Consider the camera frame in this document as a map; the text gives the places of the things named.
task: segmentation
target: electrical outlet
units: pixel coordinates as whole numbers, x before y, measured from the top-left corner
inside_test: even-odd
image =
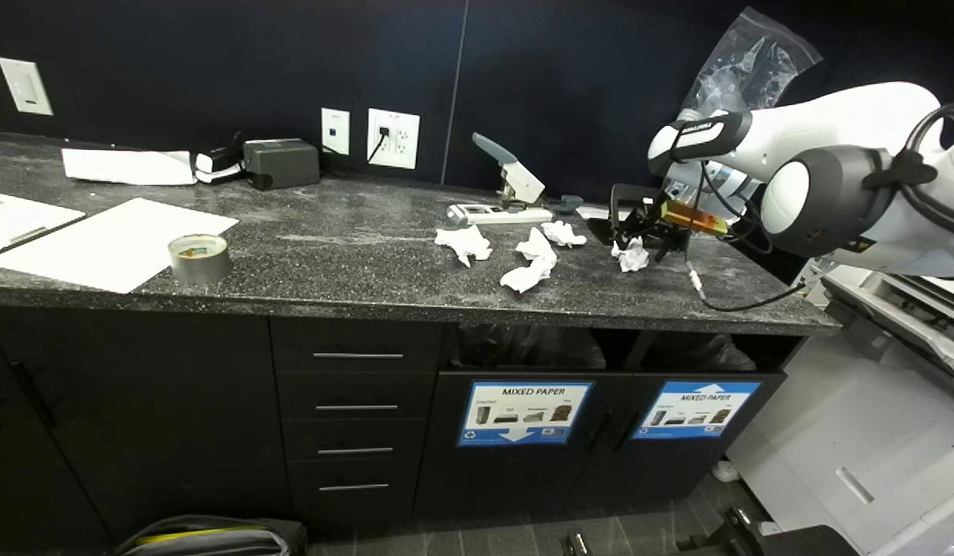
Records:
[[[413,171],[417,142],[420,142],[420,114],[370,109],[367,164]]]
[[[321,147],[325,155],[351,155],[351,114],[340,109],[321,109]]]
[[[5,86],[13,92],[15,111],[22,114],[52,114],[40,69],[27,58],[0,58]]]

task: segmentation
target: cabinet door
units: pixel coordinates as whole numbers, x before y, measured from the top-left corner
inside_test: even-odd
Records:
[[[682,498],[722,458],[784,373],[607,373],[598,379],[598,439],[588,459],[577,500]],[[720,439],[633,441],[668,379],[757,384]]]
[[[5,316],[0,342],[113,535],[171,512],[286,512],[265,320]]]
[[[589,452],[597,427],[594,399],[585,402],[569,444],[459,449],[459,429],[466,423],[475,379],[569,384],[594,377],[533,370],[441,370],[430,417],[417,516],[441,518],[561,509]]]
[[[104,545],[104,525],[0,359],[0,549]]]

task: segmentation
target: drawer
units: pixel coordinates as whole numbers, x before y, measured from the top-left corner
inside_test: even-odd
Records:
[[[437,373],[282,373],[283,417],[426,417]]]
[[[292,459],[293,504],[310,523],[408,518],[417,458]]]
[[[440,326],[405,320],[271,320],[277,370],[437,370]]]
[[[325,417],[292,419],[286,458],[420,458],[426,419]]]

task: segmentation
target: crumpled paper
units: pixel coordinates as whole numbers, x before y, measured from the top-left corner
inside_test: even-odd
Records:
[[[643,238],[630,238],[626,249],[611,243],[611,256],[622,260],[624,275],[633,275],[651,265],[651,254],[643,246]]]
[[[559,265],[559,254],[550,246],[550,240],[540,235],[540,229],[531,229],[528,240],[517,243],[517,254],[523,254],[531,263],[531,265],[520,265],[520,269],[512,269],[499,279],[499,284],[517,291],[517,295],[533,291]]]
[[[466,269],[474,265],[474,260],[488,260],[493,254],[491,240],[475,226],[440,229],[437,243],[451,246],[457,263],[463,263]]]
[[[581,246],[588,243],[585,235],[575,235],[572,223],[552,220],[540,223],[540,232],[555,243],[555,246]]]

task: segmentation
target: label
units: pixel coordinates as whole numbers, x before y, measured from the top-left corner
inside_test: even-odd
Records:
[[[569,444],[594,384],[475,384],[463,449]]]
[[[636,441],[720,439],[759,384],[668,379],[656,408],[636,427]]]

